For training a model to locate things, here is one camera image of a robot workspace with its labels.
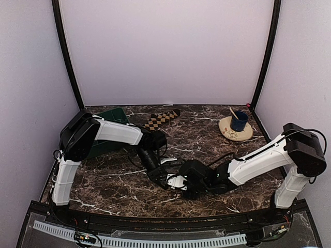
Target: white wall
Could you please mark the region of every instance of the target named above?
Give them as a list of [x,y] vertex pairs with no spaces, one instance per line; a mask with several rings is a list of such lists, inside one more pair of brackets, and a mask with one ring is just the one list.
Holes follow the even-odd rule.
[[64,0],[85,105],[246,104],[273,0]]
[[[272,138],[284,124],[293,122],[321,130],[331,143],[329,0],[282,1],[275,47],[257,114]],[[330,146],[326,158],[330,166]],[[308,202],[324,247],[331,247],[330,177],[331,170],[327,168],[300,195]]]
[[0,246],[15,247],[78,107],[51,1],[1,1],[0,16]]

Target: green bin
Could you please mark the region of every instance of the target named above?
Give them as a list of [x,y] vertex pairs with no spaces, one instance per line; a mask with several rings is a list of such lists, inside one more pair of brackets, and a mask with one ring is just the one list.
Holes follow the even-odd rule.
[[[124,110],[121,107],[117,107],[113,110],[102,112],[97,114],[105,120],[118,122],[122,124],[130,123]],[[97,157],[110,151],[116,151],[127,146],[125,143],[114,142],[114,141],[94,141],[91,151],[88,154],[88,159]]]

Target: cup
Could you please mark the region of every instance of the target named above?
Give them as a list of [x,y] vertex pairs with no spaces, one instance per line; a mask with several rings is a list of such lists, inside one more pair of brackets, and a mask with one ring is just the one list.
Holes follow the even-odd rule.
[[232,115],[230,127],[233,131],[242,132],[248,121],[248,115],[243,111],[235,111],[234,113],[238,119]]

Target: vertical black post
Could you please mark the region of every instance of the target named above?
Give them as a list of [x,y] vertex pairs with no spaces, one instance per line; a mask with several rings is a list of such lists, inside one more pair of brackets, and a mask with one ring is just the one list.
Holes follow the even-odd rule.
[[58,2],[58,0],[52,0],[52,4],[53,4],[53,12],[54,12],[55,24],[56,24],[56,29],[57,29],[57,35],[58,35],[58,39],[60,41],[62,55],[63,55],[64,63],[67,68],[70,84],[71,84],[71,87],[72,87],[72,90],[73,90],[74,96],[76,98],[79,109],[83,109],[85,107],[84,107],[82,96],[79,92],[78,84],[77,84],[76,77],[73,72],[73,67],[71,64],[70,56],[69,56],[69,50],[68,50],[68,46],[67,46],[64,29],[63,29],[59,2]]
[[255,109],[257,106],[257,103],[259,101],[259,97],[262,91],[263,83],[265,80],[265,76],[267,74],[270,58],[271,58],[271,53],[273,51],[273,46],[275,42],[275,36],[276,36],[276,30],[277,30],[277,25],[278,25],[278,19],[279,19],[279,13],[280,13],[280,5],[281,5],[281,0],[275,0],[274,1],[274,9],[273,9],[273,16],[271,19],[271,25],[270,25],[270,31],[269,31],[269,36],[268,36],[268,42],[267,46],[265,49],[264,53],[264,58],[262,62],[262,67],[258,79],[257,86],[255,88],[254,96],[252,99],[252,102],[250,106]]

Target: checkered cloth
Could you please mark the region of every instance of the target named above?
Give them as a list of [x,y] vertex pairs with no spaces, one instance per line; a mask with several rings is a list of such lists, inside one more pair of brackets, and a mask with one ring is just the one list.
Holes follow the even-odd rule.
[[180,116],[179,110],[173,110],[159,115],[152,114],[148,123],[145,124],[145,128],[150,131],[156,131],[160,129],[164,123],[167,123],[178,116]]

